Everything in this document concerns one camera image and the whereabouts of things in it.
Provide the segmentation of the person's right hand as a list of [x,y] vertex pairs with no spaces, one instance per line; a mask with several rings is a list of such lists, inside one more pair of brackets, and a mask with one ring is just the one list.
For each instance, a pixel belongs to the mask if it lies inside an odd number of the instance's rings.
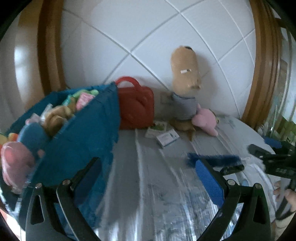
[[[275,186],[275,189],[273,191],[273,194],[276,196],[276,201],[279,201],[280,194],[282,191],[281,181],[275,182],[274,186]],[[292,213],[295,212],[295,210],[296,210],[296,193],[295,193],[295,191],[293,191],[291,189],[286,189],[284,191],[284,196],[285,196],[285,199],[287,200],[287,202],[291,205],[290,212],[292,212]]]

